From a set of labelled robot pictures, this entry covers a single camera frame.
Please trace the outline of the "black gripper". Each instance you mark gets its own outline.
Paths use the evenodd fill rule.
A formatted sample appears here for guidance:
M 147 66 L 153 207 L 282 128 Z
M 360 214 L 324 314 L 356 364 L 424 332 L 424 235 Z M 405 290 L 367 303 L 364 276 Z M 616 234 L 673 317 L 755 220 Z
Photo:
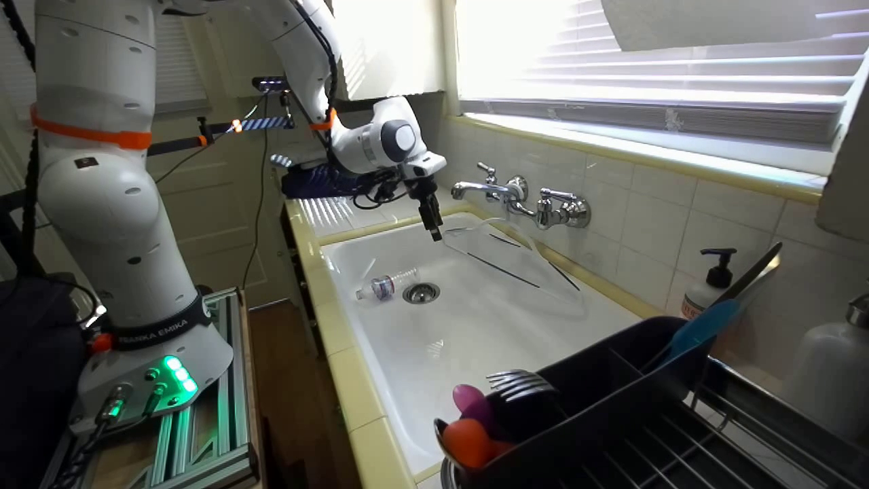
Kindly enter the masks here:
M 409 192 L 418 200 L 418 214 L 424 229 L 429 231 L 432 242 L 443 242 L 443 216 L 441 216 L 441 200 L 437 200 L 437 185 L 432 176 L 414 178 L 409 185 Z

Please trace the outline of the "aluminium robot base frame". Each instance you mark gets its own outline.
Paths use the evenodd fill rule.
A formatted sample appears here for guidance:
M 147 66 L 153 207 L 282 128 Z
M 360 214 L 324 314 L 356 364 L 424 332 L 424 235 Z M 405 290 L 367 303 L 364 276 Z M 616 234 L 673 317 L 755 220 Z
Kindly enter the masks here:
M 98 447 L 155 424 L 143 489 L 225 489 L 255 476 L 243 294 L 206 294 L 206 324 L 181 336 L 96 354 L 41 489 L 83 489 Z

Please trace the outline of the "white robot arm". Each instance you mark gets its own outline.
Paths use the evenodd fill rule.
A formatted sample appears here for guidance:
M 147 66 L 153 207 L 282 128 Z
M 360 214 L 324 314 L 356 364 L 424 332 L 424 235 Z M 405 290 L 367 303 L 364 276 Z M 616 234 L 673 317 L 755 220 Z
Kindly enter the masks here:
M 234 360 L 181 252 L 147 170 L 157 94 L 157 18 L 243 3 L 282 78 L 349 174 L 392 170 L 426 229 L 441 225 L 447 158 L 402 94 L 361 128 L 335 110 L 341 37 L 324 0 L 37 0 L 41 207 L 107 303 L 111 345 L 79 378 L 72 426 L 136 424 L 200 398 Z

